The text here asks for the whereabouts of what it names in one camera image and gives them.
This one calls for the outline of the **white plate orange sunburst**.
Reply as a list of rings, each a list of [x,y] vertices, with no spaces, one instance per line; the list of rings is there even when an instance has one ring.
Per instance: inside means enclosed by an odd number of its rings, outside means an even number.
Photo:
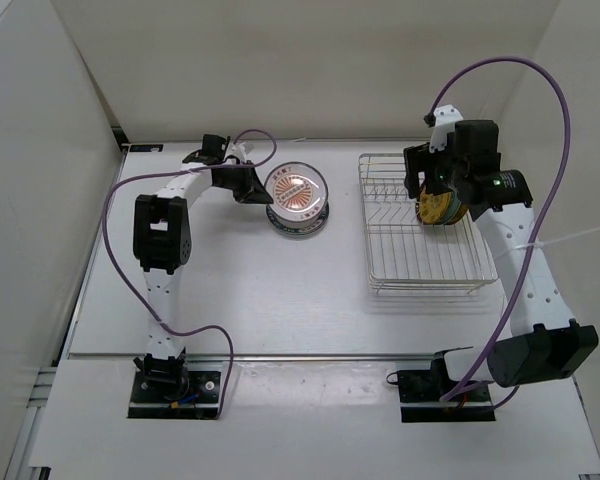
[[[269,206],[287,225],[310,223],[328,204],[325,178],[307,163],[278,165],[269,173],[264,186],[274,200]]]

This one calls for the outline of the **teal blue patterned plate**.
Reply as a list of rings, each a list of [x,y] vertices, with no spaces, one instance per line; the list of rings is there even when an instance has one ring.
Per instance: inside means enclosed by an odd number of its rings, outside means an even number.
[[[445,216],[442,220],[443,225],[453,225],[455,222],[455,215],[460,208],[462,202],[455,198],[450,204]]]

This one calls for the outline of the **green rimmed white plate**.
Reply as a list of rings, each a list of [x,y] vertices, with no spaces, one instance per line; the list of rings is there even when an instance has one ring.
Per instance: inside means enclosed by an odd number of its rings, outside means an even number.
[[[329,204],[326,204],[323,210],[310,223],[302,225],[287,225],[272,208],[267,205],[265,208],[267,220],[272,228],[279,234],[290,238],[309,238],[321,231],[327,224],[330,214]]]

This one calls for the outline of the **yellow patterned plate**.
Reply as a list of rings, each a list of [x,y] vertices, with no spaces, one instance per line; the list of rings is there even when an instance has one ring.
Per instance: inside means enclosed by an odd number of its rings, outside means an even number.
[[[423,225],[445,225],[453,217],[453,195],[422,192],[416,202],[417,218]]]

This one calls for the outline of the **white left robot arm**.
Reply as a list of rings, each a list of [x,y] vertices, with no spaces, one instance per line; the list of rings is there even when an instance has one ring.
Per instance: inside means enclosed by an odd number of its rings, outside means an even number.
[[[146,302],[156,322],[148,330],[144,357],[137,362],[144,381],[168,400],[186,395],[190,377],[186,348],[177,335],[179,291],[192,253],[189,209],[208,189],[232,192],[236,202],[273,202],[249,159],[253,145],[206,134],[201,148],[187,155],[172,180],[135,200],[133,254],[146,284]]]

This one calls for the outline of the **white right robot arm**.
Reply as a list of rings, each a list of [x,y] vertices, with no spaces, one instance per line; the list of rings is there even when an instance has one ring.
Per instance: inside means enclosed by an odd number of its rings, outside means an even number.
[[[517,387],[571,377],[599,345],[592,325],[581,325],[561,296],[537,247],[544,219],[534,212],[524,175],[504,170],[499,128],[491,120],[435,118],[428,143],[404,151],[405,186],[449,193],[468,213],[491,251],[507,305],[480,352],[443,353],[429,375],[432,393],[449,401],[478,383]]]

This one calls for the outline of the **yellow brown rear plate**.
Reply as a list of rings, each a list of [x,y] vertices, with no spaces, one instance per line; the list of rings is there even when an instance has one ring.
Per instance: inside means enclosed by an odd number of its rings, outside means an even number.
[[[456,212],[455,222],[460,221],[466,215],[466,213],[468,212],[468,209],[469,209],[469,207],[466,204],[462,203],[460,208]]]

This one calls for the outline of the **white zip tie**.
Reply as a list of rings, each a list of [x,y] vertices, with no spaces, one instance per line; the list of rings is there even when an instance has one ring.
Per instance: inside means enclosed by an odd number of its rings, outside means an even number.
[[[581,230],[578,232],[572,232],[572,233],[569,233],[562,237],[554,238],[551,240],[535,240],[534,242],[531,242],[531,243],[516,245],[515,247],[512,247],[512,248],[509,248],[502,252],[499,252],[496,256],[493,257],[493,260],[498,260],[498,259],[504,257],[505,255],[507,255],[511,252],[514,252],[514,251],[526,250],[528,247],[531,247],[533,249],[537,249],[537,248],[542,249],[545,246],[549,246],[552,244],[557,244],[557,243],[561,243],[561,242],[565,242],[565,241],[569,241],[569,240],[574,240],[574,239],[577,239],[577,238],[580,238],[580,237],[583,237],[586,235],[594,234],[597,232],[600,232],[600,226],[594,227],[591,229]]]

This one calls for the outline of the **black XDOF label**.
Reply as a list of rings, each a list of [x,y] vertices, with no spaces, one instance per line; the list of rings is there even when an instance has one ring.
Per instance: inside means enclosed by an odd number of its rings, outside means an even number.
[[[163,150],[162,144],[142,144],[142,145],[131,145],[129,147],[130,152],[138,153],[156,153]]]

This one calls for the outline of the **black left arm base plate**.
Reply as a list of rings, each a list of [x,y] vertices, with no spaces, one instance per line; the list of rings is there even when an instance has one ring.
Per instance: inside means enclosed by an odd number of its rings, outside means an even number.
[[[215,420],[218,417],[222,373],[189,370],[181,386],[151,383],[136,371],[127,408],[128,419]]]

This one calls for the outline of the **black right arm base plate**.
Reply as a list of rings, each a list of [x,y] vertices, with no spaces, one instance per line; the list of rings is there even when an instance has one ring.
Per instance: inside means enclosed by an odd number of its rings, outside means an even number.
[[[403,424],[481,423],[496,420],[487,387],[459,394],[449,402],[440,402],[441,393],[430,371],[397,370],[387,374],[385,381],[398,389]]]

